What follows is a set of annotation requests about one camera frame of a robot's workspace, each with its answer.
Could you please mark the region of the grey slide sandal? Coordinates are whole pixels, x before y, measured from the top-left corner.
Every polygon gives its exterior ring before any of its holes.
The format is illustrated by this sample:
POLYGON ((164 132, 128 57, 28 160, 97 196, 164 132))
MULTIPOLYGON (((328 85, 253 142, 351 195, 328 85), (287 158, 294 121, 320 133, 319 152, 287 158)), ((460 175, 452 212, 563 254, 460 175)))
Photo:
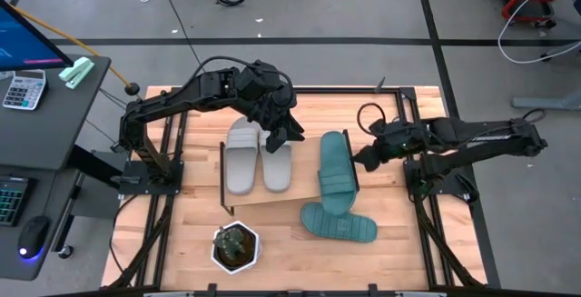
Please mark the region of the grey slide sandal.
POLYGON ((259 147, 261 153, 262 174, 265 187, 272 193, 285 192, 291 182, 291 144, 284 143, 276 152, 266 149, 269 131, 260 130, 259 147))
POLYGON ((235 195, 251 192, 259 151, 260 127, 245 117, 236 120, 225 144, 226 187, 235 195))

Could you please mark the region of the black backlit keyboard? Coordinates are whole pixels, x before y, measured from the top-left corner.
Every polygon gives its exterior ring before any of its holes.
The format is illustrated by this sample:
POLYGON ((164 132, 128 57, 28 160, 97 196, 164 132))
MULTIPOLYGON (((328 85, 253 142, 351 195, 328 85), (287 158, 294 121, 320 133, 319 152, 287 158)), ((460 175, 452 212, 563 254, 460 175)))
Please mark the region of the black backlit keyboard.
POLYGON ((0 226, 16 226, 30 183, 25 177, 0 176, 0 226))

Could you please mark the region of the white hexagonal plant pot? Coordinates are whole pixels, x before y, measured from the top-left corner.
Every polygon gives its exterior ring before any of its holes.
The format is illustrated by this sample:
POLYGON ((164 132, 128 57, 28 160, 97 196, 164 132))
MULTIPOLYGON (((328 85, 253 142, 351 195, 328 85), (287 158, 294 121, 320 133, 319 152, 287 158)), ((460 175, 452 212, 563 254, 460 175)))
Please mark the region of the white hexagonal plant pot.
POLYGON ((211 254, 212 261, 230 275, 234 275, 238 272, 253 267, 258 261, 259 257, 261 256, 262 252, 261 237, 250 227, 246 226, 244 223, 240 221, 229 223, 221 227, 224 227, 225 229, 231 227, 237 227, 241 229, 244 235, 242 245, 245 248, 245 253, 239 254, 235 261, 228 259, 226 255, 223 253, 223 251, 213 244, 213 239, 216 237, 219 231, 218 229, 214 233, 212 239, 212 254, 211 254))

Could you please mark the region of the grey metal stand base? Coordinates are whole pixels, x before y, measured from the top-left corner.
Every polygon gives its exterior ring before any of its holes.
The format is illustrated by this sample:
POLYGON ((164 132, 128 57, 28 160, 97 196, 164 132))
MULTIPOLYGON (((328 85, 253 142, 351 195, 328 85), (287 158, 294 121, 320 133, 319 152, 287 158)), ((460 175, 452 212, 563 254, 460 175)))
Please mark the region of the grey metal stand base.
MULTIPOLYGON (((550 49, 540 55, 539 61, 548 62, 569 52, 581 53, 581 40, 550 49)), ((558 111, 581 111, 581 88, 560 98, 513 97, 510 104, 519 109, 542 108, 558 111)))

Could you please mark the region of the small green cactus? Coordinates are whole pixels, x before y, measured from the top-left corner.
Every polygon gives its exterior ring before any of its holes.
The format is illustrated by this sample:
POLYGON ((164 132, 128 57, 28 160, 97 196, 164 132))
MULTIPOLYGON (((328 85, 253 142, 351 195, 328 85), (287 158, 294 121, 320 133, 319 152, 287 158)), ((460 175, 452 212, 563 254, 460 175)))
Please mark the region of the small green cactus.
POLYGON ((240 228, 225 229, 220 227, 213 239, 213 244, 221 249, 228 259, 235 261, 239 254, 245 253, 245 248, 242 245, 243 239, 244 235, 240 228))

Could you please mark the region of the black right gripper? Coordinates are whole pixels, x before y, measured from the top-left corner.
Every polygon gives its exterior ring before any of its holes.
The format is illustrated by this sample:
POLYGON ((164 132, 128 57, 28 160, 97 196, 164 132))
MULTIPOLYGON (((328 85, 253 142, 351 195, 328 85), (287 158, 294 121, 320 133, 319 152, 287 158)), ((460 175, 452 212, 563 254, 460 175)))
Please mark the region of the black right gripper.
POLYGON ((379 168, 380 157, 405 157, 425 150, 424 130, 419 124, 377 120, 369 130, 375 136, 373 145, 364 146, 353 156, 368 173, 379 168))

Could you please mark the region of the black computer mouse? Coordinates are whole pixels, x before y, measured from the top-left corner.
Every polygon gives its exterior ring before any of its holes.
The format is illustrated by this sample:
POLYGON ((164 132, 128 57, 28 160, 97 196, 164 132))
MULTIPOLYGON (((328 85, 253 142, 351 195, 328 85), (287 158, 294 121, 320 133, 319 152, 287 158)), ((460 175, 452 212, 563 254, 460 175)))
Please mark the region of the black computer mouse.
POLYGON ((18 254, 22 259, 33 259, 42 251, 49 226, 50 219, 44 215, 26 222, 17 242, 18 254))

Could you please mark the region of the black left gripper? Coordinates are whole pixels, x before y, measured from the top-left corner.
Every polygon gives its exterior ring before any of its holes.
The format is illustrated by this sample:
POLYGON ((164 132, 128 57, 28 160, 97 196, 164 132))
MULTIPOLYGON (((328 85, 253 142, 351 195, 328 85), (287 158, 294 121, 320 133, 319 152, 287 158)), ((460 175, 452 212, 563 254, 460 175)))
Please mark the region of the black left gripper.
POLYGON ((255 122, 262 129, 273 129, 266 138, 268 153, 275 153, 287 141, 305 140, 304 129, 291 114, 291 108, 296 105, 295 93, 284 96, 281 92, 265 95, 253 102, 247 120, 255 122))

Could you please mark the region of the grey desk calculator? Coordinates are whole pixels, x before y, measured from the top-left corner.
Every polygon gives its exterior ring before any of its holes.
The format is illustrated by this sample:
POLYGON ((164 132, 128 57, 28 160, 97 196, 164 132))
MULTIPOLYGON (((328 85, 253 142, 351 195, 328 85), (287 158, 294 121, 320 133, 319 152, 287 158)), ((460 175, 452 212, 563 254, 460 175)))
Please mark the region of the grey desk calculator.
POLYGON ((8 109, 33 111, 47 86, 44 70, 13 71, 2 106, 8 109))

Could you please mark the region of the wooden shelf black metal frame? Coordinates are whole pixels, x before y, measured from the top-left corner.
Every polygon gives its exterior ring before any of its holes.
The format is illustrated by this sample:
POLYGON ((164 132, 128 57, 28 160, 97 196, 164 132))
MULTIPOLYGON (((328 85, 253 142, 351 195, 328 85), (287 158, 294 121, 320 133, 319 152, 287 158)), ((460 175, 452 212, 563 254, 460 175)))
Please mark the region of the wooden shelf black metal frame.
POLYGON ((284 192, 269 190, 264 182, 261 153, 255 159, 253 186, 243 194, 231 193, 228 185, 226 147, 221 143, 220 203, 230 215, 240 206, 306 200, 320 197, 318 171, 320 169, 321 137, 293 142, 291 148, 291 173, 289 188, 284 192))

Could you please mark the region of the dark grey desk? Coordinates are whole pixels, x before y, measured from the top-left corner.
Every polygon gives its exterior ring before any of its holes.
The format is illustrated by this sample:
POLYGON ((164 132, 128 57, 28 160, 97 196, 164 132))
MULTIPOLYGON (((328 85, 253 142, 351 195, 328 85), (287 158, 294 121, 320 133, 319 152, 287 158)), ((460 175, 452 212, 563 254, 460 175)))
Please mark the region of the dark grey desk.
POLYGON ((64 85, 58 70, 48 70, 48 90, 33 111, 0 106, 0 176, 31 180, 16 226, 0 226, 0 279, 37 277, 81 174, 107 188, 118 186, 112 178, 119 170, 76 143, 111 64, 102 56, 92 61, 94 68, 74 90, 64 85), (17 250, 20 232, 39 215, 50 219, 43 249, 33 259, 22 259, 17 250))

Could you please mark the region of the green slide sandal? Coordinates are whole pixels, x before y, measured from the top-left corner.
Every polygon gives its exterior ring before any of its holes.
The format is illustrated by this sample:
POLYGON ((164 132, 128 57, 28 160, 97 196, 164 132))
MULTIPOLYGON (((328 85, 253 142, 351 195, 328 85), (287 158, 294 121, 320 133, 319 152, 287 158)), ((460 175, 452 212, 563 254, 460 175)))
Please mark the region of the green slide sandal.
POLYGON ((331 131, 321 137, 318 176, 323 209, 333 215, 346 213, 355 201, 356 182, 342 133, 331 131))
POLYGON ((300 210, 300 220, 308 232, 321 238, 372 243, 378 237, 378 226, 369 217, 350 212, 331 214, 321 203, 305 203, 300 210))

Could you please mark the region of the black computer monitor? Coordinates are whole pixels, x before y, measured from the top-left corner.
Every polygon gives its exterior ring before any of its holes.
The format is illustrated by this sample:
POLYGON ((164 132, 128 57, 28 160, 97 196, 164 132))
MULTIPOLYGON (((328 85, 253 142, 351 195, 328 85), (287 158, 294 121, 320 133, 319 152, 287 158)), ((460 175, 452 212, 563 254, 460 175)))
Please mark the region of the black computer monitor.
POLYGON ((65 68, 74 61, 0 0, 0 72, 65 68))

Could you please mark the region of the mint green stapler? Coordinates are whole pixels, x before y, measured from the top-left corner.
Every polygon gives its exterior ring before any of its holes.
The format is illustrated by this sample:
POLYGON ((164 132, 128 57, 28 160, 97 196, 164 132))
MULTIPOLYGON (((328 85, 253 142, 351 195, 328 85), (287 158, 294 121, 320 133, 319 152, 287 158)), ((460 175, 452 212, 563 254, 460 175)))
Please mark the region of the mint green stapler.
POLYGON ((78 58, 72 67, 65 68, 58 77, 65 82, 65 86, 74 90, 76 86, 83 81, 83 79, 93 69, 94 62, 87 57, 78 58))

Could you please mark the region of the black table rail frame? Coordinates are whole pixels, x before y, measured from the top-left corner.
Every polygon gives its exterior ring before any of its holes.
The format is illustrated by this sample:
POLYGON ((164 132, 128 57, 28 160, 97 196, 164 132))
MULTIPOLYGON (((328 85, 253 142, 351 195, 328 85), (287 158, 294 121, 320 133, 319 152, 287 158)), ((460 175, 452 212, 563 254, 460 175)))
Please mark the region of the black table rail frame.
MULTIPOLYGON (((360 126, 381 115, 415 120, 444 114, 436 87, 301 86, 297 93, 293 113, 306 139, 345 131, 353 150, 370 141, 360 126)), ((122 208, 104 283, 113 282, 130 264, 163 208, 170 206, 170 226, 139 269, 134 280, 138 285, 156 284, 186 297, 382 297, 460 285, 419 227, 398 160, 372 173, 357 171, 359 193, 352 210, 377 223, 378 237, 372 243, 324 239, 308 232, 300 209, 318 198, 240 206, 230 215, 220 203, 221 143, 237 118, 231 109, 193 111, 149 124, 155 145, 181 151, 182 190, 167 198, 139 196, 122 208), (212 261, 212 238, 221 226, 236 221, 261 237, 262 252, 253 267, 230 275, 212 261)))

